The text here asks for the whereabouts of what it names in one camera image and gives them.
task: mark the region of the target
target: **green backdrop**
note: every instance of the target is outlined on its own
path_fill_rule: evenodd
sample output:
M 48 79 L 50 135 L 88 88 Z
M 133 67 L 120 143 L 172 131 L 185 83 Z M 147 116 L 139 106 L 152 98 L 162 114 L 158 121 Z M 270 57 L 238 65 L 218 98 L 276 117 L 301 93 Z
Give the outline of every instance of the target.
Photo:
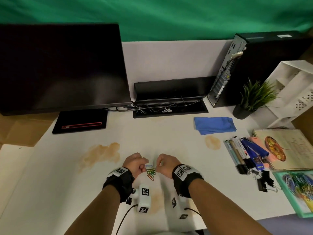
M 117 22 L 122 41 L 306 31 L 312 17 L 313 0 L 0 0 L 1 23 Z

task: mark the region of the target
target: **desk surface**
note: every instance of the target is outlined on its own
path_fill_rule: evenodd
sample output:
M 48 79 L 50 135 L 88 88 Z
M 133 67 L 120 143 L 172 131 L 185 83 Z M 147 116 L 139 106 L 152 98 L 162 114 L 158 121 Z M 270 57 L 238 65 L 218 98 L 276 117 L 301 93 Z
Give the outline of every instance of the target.
M 100 192 L 106 175 L 135 152 L 154 162 L 160 153 L 166 153 L 194 166 L 206 181 L 256 220 L 294 213 L 282 191 L 260 192 L 252 176 L 240 175 L 223 145 L 233 136 L 249 136 L 252 129 L 259 128 L 255 121 L 251 117 L 233 118 L 237 132 L 214 134 L 221 141 L 221 148 L 209 149 L 206 136 L 194 129 L 193 117 L 232 117 L 233 107 L 213 109 L 207 99 L 205 103 L 207 114 L 133 119 L 131 112 L 109 112 L 104 130 L 53 135 L 52 124 L 35 146 L 0 219 L 0 233 L 62 235 Z M 108 153 L 97 157 L 108 145 Z M 88 163 L 82 163 L 86 157 Z M 169 216 L 168 206 L 164 205 L 167 194 L 174 192 L 169 179 L 157 174 L 151 181 L 141 174 L 135 181 L 136 185 L 139 183 L 151 188 L 151 213 L 139 215 L 131 211 L 119 234 L 205 228 L 201 217 L 193 212 L 184 221 Z M 113 234 L 128 208 L 125 203 L 120 205 Z

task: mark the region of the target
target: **blue cloth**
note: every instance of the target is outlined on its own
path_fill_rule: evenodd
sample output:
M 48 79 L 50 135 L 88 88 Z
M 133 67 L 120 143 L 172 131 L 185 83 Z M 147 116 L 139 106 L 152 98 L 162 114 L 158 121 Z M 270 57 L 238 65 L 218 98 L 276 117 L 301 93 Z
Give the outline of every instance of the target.
M 235 132 L 237 129 L 233 123 L 233 118 L 229 117 L 195 117 L 196 130 L 201 135 L 212 133 Z

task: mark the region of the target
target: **black monitor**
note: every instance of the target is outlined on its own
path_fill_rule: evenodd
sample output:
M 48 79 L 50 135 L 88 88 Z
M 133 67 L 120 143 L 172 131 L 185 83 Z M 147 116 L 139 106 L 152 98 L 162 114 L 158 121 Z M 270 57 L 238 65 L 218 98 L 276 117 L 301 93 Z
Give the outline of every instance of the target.
M 118 24 L 0 25 L 0 113 L 131 105 Z

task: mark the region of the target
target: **wrist strap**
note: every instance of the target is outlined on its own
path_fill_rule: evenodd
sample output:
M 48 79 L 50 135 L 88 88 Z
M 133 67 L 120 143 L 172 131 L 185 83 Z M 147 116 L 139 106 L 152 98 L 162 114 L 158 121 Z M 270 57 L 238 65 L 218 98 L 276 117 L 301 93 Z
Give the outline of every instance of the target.
M 106 182 L 103 184 L 103 187 L 107 185 L 112 185 L 119 192 L 120 202 L 125 202 L 127 198 L 133 191 L 133 182 L 135 178 L 133 177 L 130 170 L 125 167 L 119 167 L 108 174 Z
M 190 183 L 197 178 L 203 179 L 199 171 L 185 164 L 174 168 L 172 178 L 177 194 L 186 198 L 191 198 L 188 190 Z

